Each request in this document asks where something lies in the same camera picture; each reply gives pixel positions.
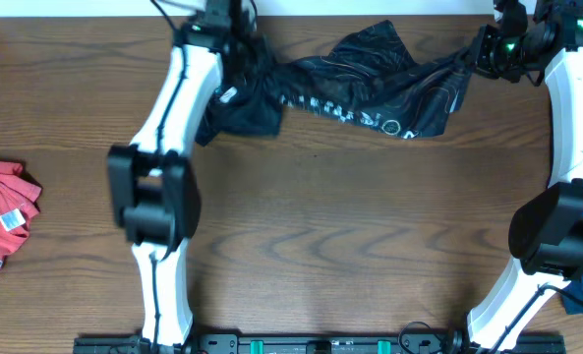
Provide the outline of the black patterned shirt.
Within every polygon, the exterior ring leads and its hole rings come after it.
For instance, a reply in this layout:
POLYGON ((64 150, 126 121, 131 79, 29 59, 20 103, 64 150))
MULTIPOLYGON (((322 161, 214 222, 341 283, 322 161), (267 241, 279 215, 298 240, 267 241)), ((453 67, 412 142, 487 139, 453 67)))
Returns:
POLYGON ((205 146, 220 133, 276 137, 284 108, 396 139, 440 136, 473 74, 466 56, 461 49, 419 64, 390 21, 345 36, 324 56, 287 63, 252 35, 213 92, 196 142, 205 146))

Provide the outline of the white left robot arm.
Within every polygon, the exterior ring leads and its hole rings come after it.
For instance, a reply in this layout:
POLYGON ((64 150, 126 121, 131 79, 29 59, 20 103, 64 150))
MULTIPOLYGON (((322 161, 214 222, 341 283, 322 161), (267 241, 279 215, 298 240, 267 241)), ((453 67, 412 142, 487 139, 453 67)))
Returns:
POLYGON ((186 353, 194 315, 187 254, 202 202, 192 167, 196 135, 224 64, 257 28, 252 1, 206 1, 171 24, 167 75, 148 118, 125 146, 107 154, 113 217, 140 272, 145 318, 140 334, 103 344, 77 339, 77 353, 186 353))

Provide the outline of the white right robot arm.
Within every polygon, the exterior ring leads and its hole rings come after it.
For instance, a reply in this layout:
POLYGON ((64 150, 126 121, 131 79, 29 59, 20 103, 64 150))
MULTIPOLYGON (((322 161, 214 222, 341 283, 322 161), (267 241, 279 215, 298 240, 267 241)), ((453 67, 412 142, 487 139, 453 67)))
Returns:
POLYGON ((512 83, 537 73, 552 113, 548 187, 512 217, 511 257, 491 292, 443 341, 445 353, 562 353, 559 336, 524 333, 554 295, 583 276, 583 1, 496 1, 495 27, 471 52, 479 75, 512 83))

